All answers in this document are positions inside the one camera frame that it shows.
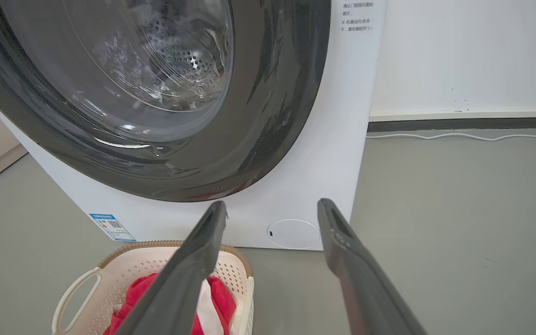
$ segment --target laundry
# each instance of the laundry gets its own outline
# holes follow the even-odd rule
[[[113,306],[111,324],[103,335],[114,335],[117,332],[156,276],[156,273],[143,276],[130,285],[125,295],[125,303]],[[229,335],[229,324],[235,309],[236,303],[229,289],[219,278],[209,276],[200,288],[192,335]]]

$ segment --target qr code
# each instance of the qr code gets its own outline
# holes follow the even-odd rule
[[[114,228],[121,228],[121,225],[120,225],[119,222],[117,222],[117,221],[111,221],[111,220],[109,220],[109,224],[111,225],[111,227],[114,227]]]

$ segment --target red cloth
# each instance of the red cloth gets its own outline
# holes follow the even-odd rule
[[[103,335],[114,335],[123,320],[127,317],[129,312],[134,309],[134,306],[138,303],[138,300],[144,295],[146,290],[155,280],[157,274],[151,274],[138,278],[127,289],[125,294],[125,303],[121,306],[120,310],[113,311],[111,316],[111,324],[105,330]],[[229,335],[229,323],[235,313],[236,303],[230,294],[229,290],[221,280],[215,276],[208,277],[208,283],[210,284],[210,290],[212,294],[212,303],[221,320],[223,326],[223,333]],[[194,326],[192,328],[192,335],[204,335],[200,320],[196,314],[194,318]]]

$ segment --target brown basket rim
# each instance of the brown basket rim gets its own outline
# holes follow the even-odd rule
[[[136,242],[129,244],[127,246],[123,246],[119,248],[118,250],[115,250],[113,253],[105,257],[100,263],[98,263],[98,267],[101,269],[104,269],[106,265],[108,265],[113,259],[119,257],[121,254],[124,254],[130,250],[140,249],[140,248],[159,248],[159,247],[173,247],[173,248],[179,248],[181,245],[183,245],[183,241],[147,241],[147,242]],[[247,277],[254,276],[253,270],[251,269],[251,263],[247,260],[247,257],[243,255],[242,252],[240,252],[237,248],[232,246],[225,246],[225,244],[221,244],[222,252],[228,252],[238,259],[240,259],[241,263],[243,263],[243,267],[245,268],[245,274]]]

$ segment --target black baseboard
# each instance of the black baseboard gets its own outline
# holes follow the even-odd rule
[[[509,119],[449,119],[370,122],[368,132],[429,131],[449,129],[536,128],[536,117]]]

